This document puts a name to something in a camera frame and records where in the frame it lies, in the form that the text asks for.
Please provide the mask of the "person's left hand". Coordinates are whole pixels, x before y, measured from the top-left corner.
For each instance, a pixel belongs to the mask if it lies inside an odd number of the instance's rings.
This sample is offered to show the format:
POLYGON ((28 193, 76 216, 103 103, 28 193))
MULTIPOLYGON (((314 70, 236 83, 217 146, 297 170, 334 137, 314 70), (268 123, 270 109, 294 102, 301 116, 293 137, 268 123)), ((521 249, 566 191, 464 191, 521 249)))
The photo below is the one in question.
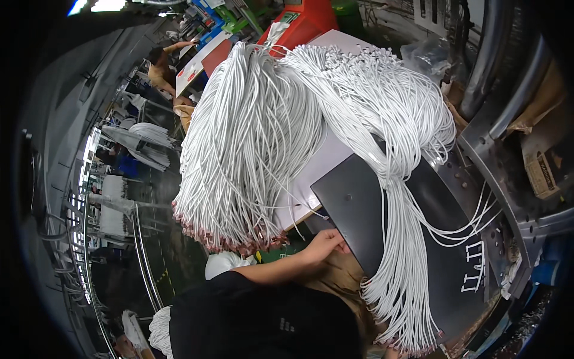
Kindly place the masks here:
POLYGON ((319 264, 334 252, 335 250, 332 249, 332 238, 343 238, 343 236, 338 229, 320 231, 300 253, 305 264, 319 264))

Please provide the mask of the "black metal panel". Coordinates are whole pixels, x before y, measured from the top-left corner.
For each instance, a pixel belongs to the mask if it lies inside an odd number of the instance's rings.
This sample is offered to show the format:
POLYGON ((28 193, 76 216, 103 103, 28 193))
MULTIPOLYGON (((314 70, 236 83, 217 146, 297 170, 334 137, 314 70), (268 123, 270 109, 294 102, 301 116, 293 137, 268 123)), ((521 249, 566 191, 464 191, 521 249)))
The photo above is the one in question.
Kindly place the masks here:
MULTIPOLYGON (((317 153, 319 160, 329 160, 322 178, 311 186, 365 274, 377 271, 384 254, 382 240, 382 194, 373 170, 331 131, 317 153)), ((473 216, 484 178, 475 170, 459 165, 450 153, 444 165, 421 160, 413 170, 407 186, 420 205, 427 221, 438 229, 455 230, 473 216)), ((474 265, 465 259, 465 246, 481 240, 471 237, 463 245, 445 248, 424 230, 428 255, 429 304, 433 318, 444 332, 440 340, 458 339, 479 321, 486 311, 484 288, 461 292, 463 276, 477 275, 474 265)))

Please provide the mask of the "person's body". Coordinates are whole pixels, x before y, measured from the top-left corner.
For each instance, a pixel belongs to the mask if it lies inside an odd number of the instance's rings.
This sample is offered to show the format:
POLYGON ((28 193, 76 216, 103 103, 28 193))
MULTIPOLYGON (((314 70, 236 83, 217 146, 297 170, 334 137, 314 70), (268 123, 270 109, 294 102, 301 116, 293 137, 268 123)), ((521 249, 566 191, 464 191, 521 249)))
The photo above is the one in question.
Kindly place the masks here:
POLYGON ((341 298, 296 283, 256 284, 230 270, 177 295, 173 359, 363 359, 341 298))

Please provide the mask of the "white sack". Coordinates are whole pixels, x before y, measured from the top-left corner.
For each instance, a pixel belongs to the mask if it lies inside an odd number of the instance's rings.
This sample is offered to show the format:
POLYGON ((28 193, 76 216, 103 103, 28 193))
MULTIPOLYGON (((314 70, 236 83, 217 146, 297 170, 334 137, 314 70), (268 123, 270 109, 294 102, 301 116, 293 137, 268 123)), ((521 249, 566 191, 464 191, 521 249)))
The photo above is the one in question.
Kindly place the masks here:
POLYGON ((256 264, 257 260, 253 255, 250 255, 244 259, 236 253, 228 251, 212 254, 209 255, 205 265, 205 279, 211 280, 212 278, 228 270, 256 264))

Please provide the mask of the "clear plastic bag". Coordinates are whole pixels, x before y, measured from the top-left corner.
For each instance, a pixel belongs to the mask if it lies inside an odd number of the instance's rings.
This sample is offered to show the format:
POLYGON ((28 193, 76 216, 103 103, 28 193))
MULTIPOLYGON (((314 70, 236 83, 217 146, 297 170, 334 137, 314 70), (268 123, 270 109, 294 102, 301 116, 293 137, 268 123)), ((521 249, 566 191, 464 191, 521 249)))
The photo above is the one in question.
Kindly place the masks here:
POLYGON ((449 58, 450 43, 442 37, 431 36, 402 45, 399 51, 406 68, 429 77, 436 84, 441 83, 452 67, 449 58))

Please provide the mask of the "cardboard box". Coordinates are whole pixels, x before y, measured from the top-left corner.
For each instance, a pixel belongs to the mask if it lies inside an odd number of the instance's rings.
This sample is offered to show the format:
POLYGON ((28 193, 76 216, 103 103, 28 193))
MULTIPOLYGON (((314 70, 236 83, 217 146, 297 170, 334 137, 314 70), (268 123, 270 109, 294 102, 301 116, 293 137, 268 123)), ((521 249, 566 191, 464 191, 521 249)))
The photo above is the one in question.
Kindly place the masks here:
POLYGON ((547 199, 560 189, 550 166, 553 160, 547 157, 547 153, 525 153, 523 160, 530 185, 537 198, 547 199))

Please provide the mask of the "white cloth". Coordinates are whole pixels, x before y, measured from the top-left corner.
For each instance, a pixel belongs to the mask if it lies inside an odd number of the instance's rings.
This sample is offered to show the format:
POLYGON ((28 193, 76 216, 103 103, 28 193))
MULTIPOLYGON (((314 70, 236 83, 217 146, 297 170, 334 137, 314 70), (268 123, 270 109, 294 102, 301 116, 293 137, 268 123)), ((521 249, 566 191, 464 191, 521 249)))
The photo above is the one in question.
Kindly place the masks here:
POLYGON ((269 27, 269 33, 264 41, 263 45, 265 47, 271 47, 275 45, 279 39, 283 36, 283 33, 290 27, 290 23, 285 22, 274 22, 269 27))

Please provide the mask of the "red machine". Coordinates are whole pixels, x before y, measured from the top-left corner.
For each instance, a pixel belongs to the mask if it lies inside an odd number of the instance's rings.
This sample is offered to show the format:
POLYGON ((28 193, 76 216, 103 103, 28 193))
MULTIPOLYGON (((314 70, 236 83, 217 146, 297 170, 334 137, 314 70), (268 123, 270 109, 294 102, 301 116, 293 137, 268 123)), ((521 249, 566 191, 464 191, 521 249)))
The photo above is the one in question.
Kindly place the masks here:
MULTIPOLYGON (((305 45, 331 30, 339 30, 331 0, 284 0, 283 11, 274 22, 290 23, 279 41, 267 47, 269 54, 277 58, 283 57, 287 50, 305 45)), ((257 41, 258 45, 265 47, 263 43, 269 27, 257 41)))

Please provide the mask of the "white table with red spots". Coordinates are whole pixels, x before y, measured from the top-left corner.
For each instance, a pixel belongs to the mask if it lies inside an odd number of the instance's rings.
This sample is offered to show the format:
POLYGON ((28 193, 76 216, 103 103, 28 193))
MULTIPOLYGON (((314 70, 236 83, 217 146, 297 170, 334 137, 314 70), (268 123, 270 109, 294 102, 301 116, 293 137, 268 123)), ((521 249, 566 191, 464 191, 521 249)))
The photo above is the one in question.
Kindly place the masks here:
POLYGON ((197 54, 176 75, 176 96, 179 97, 201 73, 206 72, 210 77, 215 68, 228 57, 231 47, 232 34, 222 31, 197 54))

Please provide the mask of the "blue and green machine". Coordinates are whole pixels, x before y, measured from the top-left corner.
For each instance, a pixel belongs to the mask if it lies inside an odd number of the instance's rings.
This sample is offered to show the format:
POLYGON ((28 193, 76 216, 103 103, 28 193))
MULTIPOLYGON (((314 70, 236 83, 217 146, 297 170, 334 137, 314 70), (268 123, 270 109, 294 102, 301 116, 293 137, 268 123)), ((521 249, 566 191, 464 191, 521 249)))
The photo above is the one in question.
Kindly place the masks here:
POLYGON ((262 19, 269 14, 268 0, 186 0, 203 28, 197 48, 205 47, 219 34, 234 39, 262 35, 262 19))

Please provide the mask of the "grey metal machine frame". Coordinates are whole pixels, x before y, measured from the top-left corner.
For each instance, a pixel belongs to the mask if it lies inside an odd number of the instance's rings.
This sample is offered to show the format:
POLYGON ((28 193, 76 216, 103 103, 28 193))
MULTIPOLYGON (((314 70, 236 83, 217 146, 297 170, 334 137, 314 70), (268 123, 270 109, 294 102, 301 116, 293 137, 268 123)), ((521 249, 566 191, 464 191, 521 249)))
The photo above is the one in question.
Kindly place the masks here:
POLYGON ((547 235, 574 228, 574 204, 558 207, 535 196, 519 143, 502 140, 507 127, 526 108, 548 69, 551 51, 538 33, 509 94, 492 91, 458 138, 496 196, 527 268, 533 268, 547 235))

